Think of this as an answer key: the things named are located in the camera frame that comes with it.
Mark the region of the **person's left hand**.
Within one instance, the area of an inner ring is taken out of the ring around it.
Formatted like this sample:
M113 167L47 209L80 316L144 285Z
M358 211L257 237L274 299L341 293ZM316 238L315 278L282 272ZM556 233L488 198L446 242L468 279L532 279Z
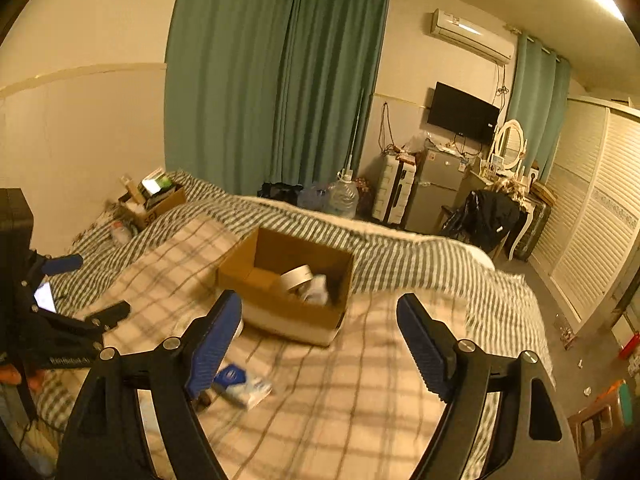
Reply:
M10 386L19 386L26 382L28 388L33 392L38 392L42 388L44 379L43 370L35 370L26 375L22 374L17 368L11 364L0 366L0 382Z

